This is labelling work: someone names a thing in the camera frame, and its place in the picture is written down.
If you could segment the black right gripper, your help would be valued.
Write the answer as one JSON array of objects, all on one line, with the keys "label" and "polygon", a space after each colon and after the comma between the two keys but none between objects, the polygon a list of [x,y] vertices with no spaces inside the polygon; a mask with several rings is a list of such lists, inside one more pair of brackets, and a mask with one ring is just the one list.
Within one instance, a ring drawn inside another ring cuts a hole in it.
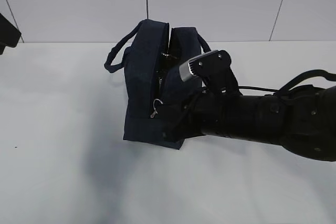
[{"label": "black right gripper", "polygon": [[205,135],[205,92],[197,91],[181,104],[162,104],[156,108],[156,118],[164,119],[162,138],[167,142]]}]

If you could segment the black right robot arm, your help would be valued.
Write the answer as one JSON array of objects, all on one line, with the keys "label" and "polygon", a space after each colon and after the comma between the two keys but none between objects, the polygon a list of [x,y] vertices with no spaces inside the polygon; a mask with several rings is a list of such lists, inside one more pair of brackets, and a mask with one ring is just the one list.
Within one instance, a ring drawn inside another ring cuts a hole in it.
[{"label": "black right robot arm", "polygon": [[335,161],[335,87],[296,87],[285,94],[214,95],[202,90],[183,103],[174,118],[165,107],[159,114],[168,119],[164,140],[213,135],[281,146],[309,159]]}]

